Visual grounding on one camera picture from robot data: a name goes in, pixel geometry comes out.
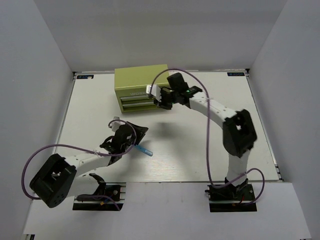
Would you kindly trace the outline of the blue highlighter pen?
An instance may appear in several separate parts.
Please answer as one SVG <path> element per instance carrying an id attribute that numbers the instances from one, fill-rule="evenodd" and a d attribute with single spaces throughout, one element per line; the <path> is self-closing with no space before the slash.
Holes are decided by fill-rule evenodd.
<path id="1" fill-rule="evenodd" d="M 141 153 L 143 153 L 143 154 L 145 154 L 147 156 L 150 156 L 150 157 L 153 156 L 153 152 L 152 151 L 150 151 L 150 150 L 148 150 L 148 149 L 146 149 L 146 148 L 144 148 L 144 147 L 142 147 L 140 145 L 135 145 L 134 147 L 135 147 L 135 149 L 137 149 L 138 151 L 140 151 Z"/>

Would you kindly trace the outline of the drawer of chest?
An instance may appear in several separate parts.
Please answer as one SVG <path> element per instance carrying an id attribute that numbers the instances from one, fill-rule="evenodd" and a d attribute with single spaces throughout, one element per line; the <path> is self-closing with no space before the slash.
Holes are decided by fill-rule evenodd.
<path id="1" fill-rule="evenodd" d="M 134 96 L 121 97 L 120 100 L 122 102 L 143 102 L 143 101 L 150 102 L 152 99 L 146 95 L 134 95 Z"/>

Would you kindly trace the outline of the green metal drawer chest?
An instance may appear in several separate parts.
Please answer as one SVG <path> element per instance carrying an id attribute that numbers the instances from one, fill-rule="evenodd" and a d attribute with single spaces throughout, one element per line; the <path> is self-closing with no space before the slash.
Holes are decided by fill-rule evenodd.
<path id="1" fill-rule="evenodd" d="M 154 101 L 130 101 L 123 102 L 121 97 L 147 96 L 146 86 L 150 85 L 154 78 L 166 70 L 166 64 L 116 68 L 114 70 L 114 91 L 122 113 L 153 110 L 156 108 Z"/>

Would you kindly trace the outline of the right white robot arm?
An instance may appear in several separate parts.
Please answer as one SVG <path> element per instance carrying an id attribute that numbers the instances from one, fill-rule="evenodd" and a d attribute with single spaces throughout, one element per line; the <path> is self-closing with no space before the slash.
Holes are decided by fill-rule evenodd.
<path id="1" fill-rule="evenodd" d="M 181 73 L 167 77 L 169 87 L 152 83 L 146 87 L 146 94 L 157 107 L 170 110 L 174 104 L 181 104 L 207 117 L 222 129 L 222 143 L 228 152 L 228 171 L 223 187 L 226 195 L 236 200 L 244 193 L 248 182 L 247 166 L 251 149 L 257 140 L 257 133 L 250 113 L 235 111 L 209 97 L 205 86 L 188 86 Z"/>

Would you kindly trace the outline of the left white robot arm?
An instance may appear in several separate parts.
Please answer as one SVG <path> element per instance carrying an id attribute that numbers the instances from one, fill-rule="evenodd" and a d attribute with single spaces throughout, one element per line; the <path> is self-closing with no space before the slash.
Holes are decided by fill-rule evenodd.
<path id="1" fill-rule="evenodd" d="M 63 157 L 52 154 L 30 181 L 29 187 L 49 208 L 55 208 L 70 192 L 78 177 L 89 174 L 96 176 L 93 170 L 109 167 L 139 145 L 145 137 L 148 127 L 139 126 L 115 117 L 108 123 L 113 135 L 107 137 L 99 147 L 90 150 L 78 147 L 79 155 Z"/>

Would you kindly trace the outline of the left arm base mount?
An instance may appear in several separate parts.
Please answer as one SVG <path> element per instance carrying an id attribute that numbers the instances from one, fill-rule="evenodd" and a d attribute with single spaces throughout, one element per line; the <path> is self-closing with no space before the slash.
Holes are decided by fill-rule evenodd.
<path id="1" fill-rule="evenodd" d="M 118 212 L 126 197 L 125 183 L 100 183 L 93 194 L 80 194 L 74 198 L 74 211 Z"/>

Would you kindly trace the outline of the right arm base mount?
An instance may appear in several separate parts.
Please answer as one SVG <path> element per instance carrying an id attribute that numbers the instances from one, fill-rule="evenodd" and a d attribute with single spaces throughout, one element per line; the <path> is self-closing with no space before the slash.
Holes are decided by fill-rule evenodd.
<path id="1" fill-rule="evenodd" d="M 248 179 L 235 187 L 230 184 L 223 188 L 207 186 L 204 191 L 208 196 L 209 210 L 211 213 L 244 213 L 256 212 L 255 193 Z"/>

